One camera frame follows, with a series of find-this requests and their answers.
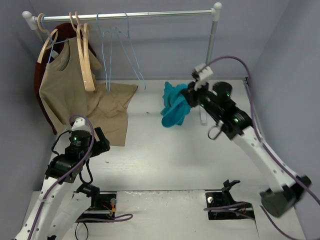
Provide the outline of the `teal t shirt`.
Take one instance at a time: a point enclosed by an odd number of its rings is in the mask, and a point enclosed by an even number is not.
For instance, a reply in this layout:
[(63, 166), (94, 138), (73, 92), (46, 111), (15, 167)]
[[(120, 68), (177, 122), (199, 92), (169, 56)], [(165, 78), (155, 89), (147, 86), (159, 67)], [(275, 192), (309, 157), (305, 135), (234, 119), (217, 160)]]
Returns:
[(176, 86), (173, 86), (168, 81), (164, 83), (162, 96), (164, 108), (160, 112), (163, 127), (171, 128), (175, 125), (181, 126), (185, 117), (190, 113), (191, 107), (182, 94), (182, 91), (187, 88), (188, 86), (183, 83)]

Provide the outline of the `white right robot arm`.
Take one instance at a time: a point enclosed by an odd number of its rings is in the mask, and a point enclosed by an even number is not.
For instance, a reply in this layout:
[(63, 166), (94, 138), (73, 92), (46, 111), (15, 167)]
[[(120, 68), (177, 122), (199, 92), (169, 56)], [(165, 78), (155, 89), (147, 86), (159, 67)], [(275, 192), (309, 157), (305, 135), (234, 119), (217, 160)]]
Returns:
[(181, 94), (191, 107), (202, 107), (220, 133), (240, 147), (263, 174), (268, 187), (259, 192), (258, 199), (270, 215), (279, 218), (301, 200), (312, 182), (306, 175), (299, 176), (258, 139), (252, 118), (231, 99), (232, 90), (224, 81), (212, 88), (208, 83), (196, 88), (196, 82), (191, 82)]

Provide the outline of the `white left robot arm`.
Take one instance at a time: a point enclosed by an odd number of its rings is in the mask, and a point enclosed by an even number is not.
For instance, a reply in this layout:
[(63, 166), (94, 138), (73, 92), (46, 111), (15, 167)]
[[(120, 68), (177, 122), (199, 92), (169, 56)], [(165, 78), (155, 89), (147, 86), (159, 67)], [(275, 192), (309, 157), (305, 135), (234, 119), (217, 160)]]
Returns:
[(88, 167), (90, 158), (110, 150), (110, 142), (100, 127), (84, 130), (74, 126), (70, 134), (70, 144), (64, 153), (49, 163), (38, 199), (15, 239), (61, 240), (87, 209), (99, 206), (100, 189), (92, 180), (82, 180), (71, 203), (58, 212), (76, 178)]

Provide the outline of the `wooden hanger middle pair front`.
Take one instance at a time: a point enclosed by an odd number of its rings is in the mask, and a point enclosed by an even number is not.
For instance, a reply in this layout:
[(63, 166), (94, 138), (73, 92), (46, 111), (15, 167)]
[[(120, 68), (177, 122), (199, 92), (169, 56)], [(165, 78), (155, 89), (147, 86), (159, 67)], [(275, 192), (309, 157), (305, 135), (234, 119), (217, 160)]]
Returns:
[(95, 83), (92, 76), (91, 65), (90, 65), (90, 56), (89, 56), (89, 32), (90, 27), (87, 23), (81, 24), (81, 43), (83, 49), (83, 57), (86, 68), (86, 88), (87, 92), (93, 92), (95, 90)]

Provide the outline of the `wooden hanger pair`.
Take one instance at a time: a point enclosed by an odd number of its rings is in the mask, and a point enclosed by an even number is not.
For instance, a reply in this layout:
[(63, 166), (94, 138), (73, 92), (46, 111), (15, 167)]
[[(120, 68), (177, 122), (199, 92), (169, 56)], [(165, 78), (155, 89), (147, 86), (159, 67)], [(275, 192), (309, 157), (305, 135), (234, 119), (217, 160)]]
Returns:
[(74, 25), (72, 13), (69, 12), (69, 20), (70, 20), (71, 26), (72, 26), (73, 30), (76, 32), (79, 63), (80, 63), (84, 88), (86, 89), (87, 88), (87, 83), (86, 83), (86, 75), (87, 74), (86, 74), (86, 65), (85, 65), (85, 61), (84, 61), (83, 44), (82, 44), (82, 38), (81, 38), (82, 26), (79, 23), (77, 12), (75, 12), (75, 18), (77, 21), (77, 27), (75, 27), (75, 25)]
[(89, 32), (90, 27), (87, 23), (81, 24), (81, 43), (83, 49), (83, 57), (86, 68), (86, 88), (87, 92), (93, 92), (95, 90), (95, 83), (92, 76), (91, 65), (90, 65), (90, 56), (89, 56)]

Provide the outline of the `wooden hanger middle pair back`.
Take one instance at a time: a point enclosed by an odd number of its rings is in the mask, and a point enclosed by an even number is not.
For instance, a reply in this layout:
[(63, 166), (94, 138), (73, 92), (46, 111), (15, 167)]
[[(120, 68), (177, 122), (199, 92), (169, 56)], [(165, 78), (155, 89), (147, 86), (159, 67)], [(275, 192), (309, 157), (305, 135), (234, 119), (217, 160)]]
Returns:
[(71, 26), (72, 26), (73, 30), (76, 32), (79, 63), (80, 63), (84, 88), (86, 89), (87, 88), (87, 83), (86, 83), (86, 75), (87, 74), (86, 74), (86, 65), (85, 65), (85, 61), (84, 61), (83, 44), (82, 44), (82, 38), (81, 38), (82, 26), (79, 23), (77, 12), (75, 12), (75, 18), (77, 21), (77, 27), (75, 27), (75, 25), (74, 25), (72, 13), (69, 12), (69, 20), (70, 20)]

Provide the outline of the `wooden hanger far left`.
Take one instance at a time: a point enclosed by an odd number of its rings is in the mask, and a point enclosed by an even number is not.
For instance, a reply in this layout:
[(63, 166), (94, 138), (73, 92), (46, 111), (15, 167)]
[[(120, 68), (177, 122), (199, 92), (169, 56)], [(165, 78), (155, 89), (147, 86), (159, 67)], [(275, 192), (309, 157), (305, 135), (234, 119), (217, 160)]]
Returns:
[(44, 44), (40, 50), (38, 59), (37, 59), (37, 63), (41, 64), (44, 54), (47, 50), (51, 49), (53, 50), (54, 44), (57, 42), (58, 39), (58, 30), (55, 28), (52, 32), (49, 32), (44, 26), (43, 26), (43, 19), (45, 17), (44, 13), (40, 13), (37, 16), (37, 26), (39, 28), (39, 30), (42, 33), (45, 33), (47, 36), (47, 39), (44, 41)]

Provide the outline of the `beige tank top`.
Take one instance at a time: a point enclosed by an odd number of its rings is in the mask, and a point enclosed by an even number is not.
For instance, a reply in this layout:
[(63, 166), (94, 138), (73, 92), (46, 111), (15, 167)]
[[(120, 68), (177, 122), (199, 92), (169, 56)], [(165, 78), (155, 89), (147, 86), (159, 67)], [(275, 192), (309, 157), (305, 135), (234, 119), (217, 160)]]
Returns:
[(64, 42), (59, 56), (48, 63), (40, 84), (39, 95), (50, 121), (60, 134), (72, 115), (86, 116), (100, 127), (112, 146), (126, 142), (128, 105), (136, 93), (135, 84), (96, 84), (95, 91), (85, 90), (77, 39)]

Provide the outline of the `dark red garment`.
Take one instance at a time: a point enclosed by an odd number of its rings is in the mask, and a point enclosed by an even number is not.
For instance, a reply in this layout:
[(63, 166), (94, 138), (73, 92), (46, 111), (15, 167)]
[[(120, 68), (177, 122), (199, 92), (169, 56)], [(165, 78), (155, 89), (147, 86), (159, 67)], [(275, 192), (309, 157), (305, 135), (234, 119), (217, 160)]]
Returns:
[(86, 91), (79, 61), (77, 35), (67, 38), (59, 55), (52, 62), (38, 63), (37, 95), (54, 135), (61, 133), (69, 118), (75, 114), (89, 116), (99, 103), (98, 88), (93, 70), (102, 66), (89, 48), (89, 60), (95, 90)]

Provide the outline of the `metal clothes rack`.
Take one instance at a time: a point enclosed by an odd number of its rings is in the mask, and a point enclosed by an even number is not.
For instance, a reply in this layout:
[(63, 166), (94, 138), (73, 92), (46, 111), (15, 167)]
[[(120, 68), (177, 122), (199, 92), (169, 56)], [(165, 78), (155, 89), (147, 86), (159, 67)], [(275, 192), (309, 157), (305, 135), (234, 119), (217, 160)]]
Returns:
[[(155, 18), (155, 17), (177, 17), (177, 16), (195, 16), (195, 15), (211, 15), (212, 24), (209, 33), (209, 42), (207, 47), (205, 62), (209, 63), (212, 59), (215, 35), (217, 31), (218, 21), (220, 18), (222, 3), (216, 2), (210, 10), (186, 10), (186, 11), (155, 11), (155, 12), (131, 12), (131, 13), (105, 13), (101, 14), (98, 19), (101, 20), (112, 20), (112, 19), (128, 19), (129, 18)], [(40, 28), (38, 27), (38, 17), (33, 16), (30, 11), (23, 11), (22, 17), (27, 22), (31, 30), (36, 31)], [(42, 18), (44, 22), (63, 22), (69, 20), (69, 16), (48, 16)], [(79, 15), (80, 20), (95, 20), (94, 14)], [(206, 126), (208, 123), (207, 114), (201, 108), (199, 109), (200, 124)]]

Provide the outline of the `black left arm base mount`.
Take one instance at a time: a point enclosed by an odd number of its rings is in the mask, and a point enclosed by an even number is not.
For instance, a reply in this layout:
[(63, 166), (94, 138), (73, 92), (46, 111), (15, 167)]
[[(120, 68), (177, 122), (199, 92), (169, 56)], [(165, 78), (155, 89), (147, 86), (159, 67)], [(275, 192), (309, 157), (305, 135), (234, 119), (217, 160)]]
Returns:
[(103, 191), (93, 207), (84, 211), (77, 220), (85, 220), (85, 223), (102, 223), (103, 220), (113, 220), (116, 212), (117, 193)]

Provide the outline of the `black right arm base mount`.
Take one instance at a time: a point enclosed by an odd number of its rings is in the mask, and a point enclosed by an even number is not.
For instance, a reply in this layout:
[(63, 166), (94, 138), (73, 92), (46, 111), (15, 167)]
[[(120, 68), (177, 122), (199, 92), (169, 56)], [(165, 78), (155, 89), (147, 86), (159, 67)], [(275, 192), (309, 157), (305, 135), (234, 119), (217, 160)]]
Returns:
[(235, 201), (232, 197), (231, 189), (234, 186), (237, 187), (240, 183), (240, 180), (226, 180), (221, 189), (205, 192), (206, 208), (218, 208), (216, 210), (205, 210), (209, 221), (255, 220), (252, 204)]

